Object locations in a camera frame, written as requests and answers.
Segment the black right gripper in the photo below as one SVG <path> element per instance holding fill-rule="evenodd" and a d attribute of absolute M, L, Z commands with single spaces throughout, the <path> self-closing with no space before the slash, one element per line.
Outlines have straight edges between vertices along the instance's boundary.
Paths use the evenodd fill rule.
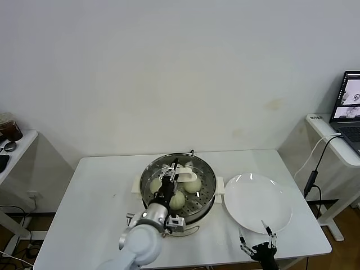
<path fill-rule="evenodd" d="M 240 240 L 240 249 L 247 255 L 250 255 L 252 260 L 259 262 L 263 270 L 279 270 L 279 266 L 274 258 L 274 255 L 277 252 L 277 235 L 272 232 L 271 228 L 263 220 L 261 220 L 261 222 L 269 236 L 269 242 L 264 242 L 251 248 L 247 245 L 242 234 L 242 229 L 239 227 L 238 235 Z"/>

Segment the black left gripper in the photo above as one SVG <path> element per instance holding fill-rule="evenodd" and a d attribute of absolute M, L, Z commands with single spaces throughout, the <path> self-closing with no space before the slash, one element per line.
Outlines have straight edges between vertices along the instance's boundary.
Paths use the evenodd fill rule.
<path fill-rule="evenodd" d="M 174 181 L 178 179 L 178 168 L 179 160 L 178 158 L 174 159 L 174 178 L 171 179 L 173 174 L 173 169 L 171 167 L 166 167 L 161 170 L 160 179 L 161 186 L 155 192 L 153 202 L 158 204 L 169 204 L 172 196 L 174 195 L 175 184 Z"/>

